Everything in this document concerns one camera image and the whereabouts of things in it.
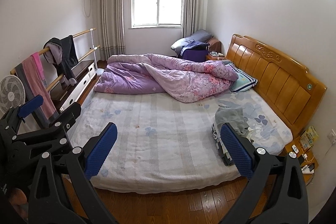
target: power strip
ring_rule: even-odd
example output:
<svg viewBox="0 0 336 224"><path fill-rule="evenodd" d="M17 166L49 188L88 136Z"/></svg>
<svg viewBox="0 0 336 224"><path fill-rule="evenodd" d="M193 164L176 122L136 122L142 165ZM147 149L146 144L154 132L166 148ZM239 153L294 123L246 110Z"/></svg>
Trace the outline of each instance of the power strip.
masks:
<svg viewBox="0 0 336 224"><path fill-rule="evenodd" d="M305 170L302 171L303 174L313 174L314 173L314 170L309 170L309 168L306 168Z"/></svg>
<svg viewBox="0 0 336 224"><path fill-rule="evenodd" d="M302 167L302 169L301 170L302 170L303 174L313 174L314 173L314 169L310 171L309 167L307 165L305 165L304 167Z"/></svg>

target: pink towel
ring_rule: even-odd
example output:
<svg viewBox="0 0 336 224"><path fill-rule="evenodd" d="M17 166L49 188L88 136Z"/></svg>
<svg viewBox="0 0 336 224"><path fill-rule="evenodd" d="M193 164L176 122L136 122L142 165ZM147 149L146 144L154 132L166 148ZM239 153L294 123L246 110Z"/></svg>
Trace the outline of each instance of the pink towel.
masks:
<svg viewBox="0 0 336 224"><path fill-rule="evenodd" d="M42 95L43 105L41 106L41 109L46 118L49 119L56 112L56 108L50 98L49 93L41 82L34 58L31 56L28 57L22 62L22 66L27 78L27 82L34 96L39 94Z"/></svg>
<svg viewBox="0 0 336 224"><path fill-rule="evenodd" d="M40 75L40 78L41 78L41 81L43 83L43 86L45 88L47 88L47 81L45 80L45 76L44 76L44 72L43 72L43 67L42 67L42 63L41 63L41 59L40 59L40 55L38 52L34 53L31 55L33 58L34 58L34 61L35 61L35 65L36 65L36 68L37 68L37 71Z"/></svg>

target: white wall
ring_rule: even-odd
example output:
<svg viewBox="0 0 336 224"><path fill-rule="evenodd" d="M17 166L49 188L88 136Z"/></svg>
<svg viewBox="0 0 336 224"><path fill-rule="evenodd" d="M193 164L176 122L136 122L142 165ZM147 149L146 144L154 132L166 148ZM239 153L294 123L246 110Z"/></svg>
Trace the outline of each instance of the white wall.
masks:
<svg viewBox="0 0 336 224"><path fill-rule="evenodd" d="M127 54L155 53L163 55L175 55L170 46L182 37L181 28L152 27L131 28L131 3L132 0L124 0L124 29L125 46Z"/></svg>
<svg viewBox="0 0 336 224"><path fill-rule="evenodd" d="M43 49L52 37L63 38L92 27L92 16L86 18L83 0L0 0L0 80L34 52ZM89 13L89 1L86 2ZM77 56L88 52L89 34L74 39ZM48 83L56 78L53 65L43 56Z"/></svg>
<svg viewBox="0 0 336 224"><path fill-rule="evenodd" d="M308 186L311 211L336 185L336 146L325 156L327 134L336 130L335 22L336 0L208 0L207 30L225 51L234 33L248 35L302 62L328 87L310 123L320 135L314 147L320 166Z"/></svg>

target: white stand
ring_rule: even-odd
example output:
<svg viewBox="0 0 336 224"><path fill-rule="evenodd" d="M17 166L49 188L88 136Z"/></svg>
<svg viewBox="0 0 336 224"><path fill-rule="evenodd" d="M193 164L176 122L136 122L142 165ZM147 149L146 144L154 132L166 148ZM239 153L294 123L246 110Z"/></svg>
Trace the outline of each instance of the white stand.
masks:
<svg viewBox="0 0 336 224"><path fill-rule="evenodd" d="M95 48L95 45L93 44L93 35L92 35L92 31L93 29L90 29L90 33L91 33L91 40L92 40L92 48ZM96 74L97 76L101 76L104 72L103 69L99 69L98 66L97 66L97 59L96 59L96 52L94 51L93 52L93 55L94 55L94 66L95 66L95 69L96 69Z"/></svg>

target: purple comforter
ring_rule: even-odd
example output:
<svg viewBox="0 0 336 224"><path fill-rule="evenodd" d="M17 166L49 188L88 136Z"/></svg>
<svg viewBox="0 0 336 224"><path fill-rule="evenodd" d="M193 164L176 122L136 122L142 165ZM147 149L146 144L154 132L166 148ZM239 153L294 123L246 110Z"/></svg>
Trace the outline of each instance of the purple comforter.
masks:
<svg viewBox="0 0 336 224"><path fill-rule="evenodd" d="M117 94L167 92L180 102L191 103L227 90L237 79L236 72L222 61L195 63L157 54L113 55L94 90Z"/></svg>

